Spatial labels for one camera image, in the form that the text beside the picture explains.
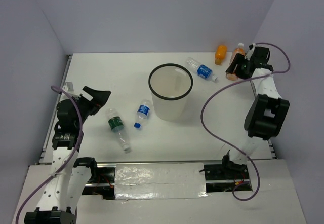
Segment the green label clear plastic bottle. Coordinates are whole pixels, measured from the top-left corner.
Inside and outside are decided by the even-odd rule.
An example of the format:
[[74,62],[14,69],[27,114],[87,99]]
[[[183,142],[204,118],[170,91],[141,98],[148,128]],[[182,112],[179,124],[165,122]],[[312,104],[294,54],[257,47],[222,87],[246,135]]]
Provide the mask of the green label clear plastic bottle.
[[131,151],[130,140],[120,113],[114,108],[110,108],[106,111],[106,117],[110,130],[116,137],[118,144],[124,153],[129,153]]

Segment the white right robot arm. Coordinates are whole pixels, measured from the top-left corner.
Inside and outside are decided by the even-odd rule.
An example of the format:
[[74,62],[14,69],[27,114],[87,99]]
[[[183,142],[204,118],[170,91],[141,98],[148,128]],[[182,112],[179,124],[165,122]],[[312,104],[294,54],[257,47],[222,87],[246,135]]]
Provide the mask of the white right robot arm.
[[290,103],[282,99],[277,91],[273,67],[270,65],[270,50],[267,47],[249,45],[247,53],[242,52],[243,44],[232,53],[226,70],[229,80],[252,79],[255,100],[244,122],[246,137],[240,143],[240,151],[227,153],[222,158],[220,173],[226,179],[244,176],[248,158],[259,147],[278,136],[286,118]]

